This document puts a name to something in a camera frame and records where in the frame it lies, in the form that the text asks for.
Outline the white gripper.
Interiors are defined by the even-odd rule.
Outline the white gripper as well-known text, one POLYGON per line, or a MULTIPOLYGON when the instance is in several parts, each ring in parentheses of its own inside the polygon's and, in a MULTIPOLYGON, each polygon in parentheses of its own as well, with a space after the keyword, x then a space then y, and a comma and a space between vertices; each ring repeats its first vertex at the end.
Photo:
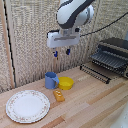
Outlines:
MULTIPOLYGON (((61 30, 51 30, 47 33, 47 46, 49 48, 54 48, 54 57, 58 57, 58 51, 56 47, 71 46, 79 42, 80 39, 80 29, 61 29, 61 30)), ((67 48, 66 55, 70 55, 71 48, 67 48)))

